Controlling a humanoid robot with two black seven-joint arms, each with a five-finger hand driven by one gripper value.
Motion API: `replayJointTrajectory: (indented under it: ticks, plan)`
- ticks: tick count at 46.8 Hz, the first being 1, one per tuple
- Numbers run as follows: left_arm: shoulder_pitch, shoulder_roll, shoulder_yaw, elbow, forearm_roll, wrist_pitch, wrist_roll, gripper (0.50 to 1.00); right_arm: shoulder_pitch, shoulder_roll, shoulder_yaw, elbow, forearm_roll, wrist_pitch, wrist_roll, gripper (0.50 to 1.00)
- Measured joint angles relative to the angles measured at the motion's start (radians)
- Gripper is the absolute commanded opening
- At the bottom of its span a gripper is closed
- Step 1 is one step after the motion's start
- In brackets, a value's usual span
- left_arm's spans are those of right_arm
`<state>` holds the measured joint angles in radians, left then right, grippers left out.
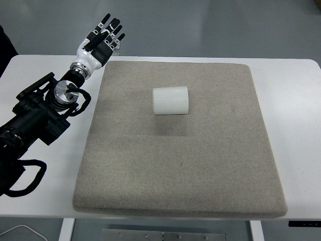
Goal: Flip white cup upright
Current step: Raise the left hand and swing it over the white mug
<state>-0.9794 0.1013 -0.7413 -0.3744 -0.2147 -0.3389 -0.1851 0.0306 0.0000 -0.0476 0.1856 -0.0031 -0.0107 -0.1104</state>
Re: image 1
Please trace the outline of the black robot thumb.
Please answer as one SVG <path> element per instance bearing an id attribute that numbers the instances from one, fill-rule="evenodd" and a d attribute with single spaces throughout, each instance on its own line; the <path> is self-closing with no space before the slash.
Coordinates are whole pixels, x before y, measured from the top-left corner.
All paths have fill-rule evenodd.
<path id="1" fill-rule="evenodd" d="M 89 43 L 87 43 L 83 49 L 87 52 L 92 51 L 95 47 L 97 47 L 106 37 L 108 36 L 107 32 L 100 33 L 96 37 L 94 37 L 92 40 L 90 40 Z"/>

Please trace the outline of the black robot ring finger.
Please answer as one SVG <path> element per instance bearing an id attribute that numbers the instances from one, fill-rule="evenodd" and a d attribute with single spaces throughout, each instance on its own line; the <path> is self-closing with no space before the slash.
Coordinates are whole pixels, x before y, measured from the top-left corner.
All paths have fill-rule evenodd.
<path id="1" fill-rule="evenodd" d="M 122 25 L 117 26 L 115 29 L 111 29 L 107 37 L 105 38 L 105 42 L 111 43 L 121 29 L 122 29 Z"/>

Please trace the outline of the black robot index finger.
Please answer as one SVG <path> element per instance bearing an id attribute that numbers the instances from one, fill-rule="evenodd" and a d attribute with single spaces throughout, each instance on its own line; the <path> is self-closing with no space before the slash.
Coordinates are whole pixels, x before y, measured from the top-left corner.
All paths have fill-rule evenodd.
<path id="1" fill-rule="evenodd" d="M 101 30 L 103 29 L 104 25 L 106 24 L 106 22 L 109 20 L 110 18 L 110 13 L 108 13 L 102 20 L 101 22 L 95 27 L 95 29 L 93 30 L 94 34 L 99 34 L 101 32 Z"/>

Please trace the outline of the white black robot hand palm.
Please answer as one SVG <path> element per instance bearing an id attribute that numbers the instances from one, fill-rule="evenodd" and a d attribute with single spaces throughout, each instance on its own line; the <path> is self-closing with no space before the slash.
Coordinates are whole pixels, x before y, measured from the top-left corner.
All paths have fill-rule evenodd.
<path id="1" fill-rule="evenodd" d="M 71 64 L 71 69 L 82 69 L 82 70 L 97 70 L 103 67 L 109 58 L 112 56 L 114 49 L 119 45 L 111 44 L 112 40 L 115 38 L 115 34 L 112 33 L 107 37 L 104 37 L 102 42 L 100 42 L 92 50 L 86 50 L 85 46 L 93 43 L 94 38 L 97 37 L 98 32 L 90 32 L 85 40 L 80 44 L 77 49 L 77 58 L 73 60 Z"/>

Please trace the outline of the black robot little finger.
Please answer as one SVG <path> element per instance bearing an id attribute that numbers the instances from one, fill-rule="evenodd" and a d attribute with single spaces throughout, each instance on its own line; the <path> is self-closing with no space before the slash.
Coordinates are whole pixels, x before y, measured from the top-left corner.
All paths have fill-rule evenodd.
<path id="1" fill-rule="evenodd" d="M 109 44 L 110 49 L 119 49 L 120 42 L 125 37 L 125 33 L 122 33 L 116 40 Z"/>

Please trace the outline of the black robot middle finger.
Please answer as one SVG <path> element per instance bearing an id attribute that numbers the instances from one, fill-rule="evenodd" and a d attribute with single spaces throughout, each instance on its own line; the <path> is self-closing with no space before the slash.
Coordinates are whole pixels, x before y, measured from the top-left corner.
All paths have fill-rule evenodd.
<path id="1" fill-rule="evenodd" d="M 104 28 L 101 31 L 101 34 L 103 35 L 110 35 L 120 24 L 120 20 L 117 18 L 114 18 L 108 25 L 106 28 Z"/>

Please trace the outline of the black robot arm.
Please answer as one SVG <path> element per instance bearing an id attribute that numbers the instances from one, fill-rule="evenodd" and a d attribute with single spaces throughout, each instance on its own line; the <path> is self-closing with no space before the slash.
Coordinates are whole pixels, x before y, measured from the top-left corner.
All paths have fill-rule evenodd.
<path id="1" fill-rule="evenodd" d="M 81 89 L 102 68 L 125 34 L 120 20 L 107 14 L 77 49 L 77 57 L 60 80 L 49 73 L 17 95 L 13 117 L 1 127 L 1 160 L 14 161 L 40 139 L 54 142 L 69 126 L 67 118 L 82 113 L 91 101 Z"/>

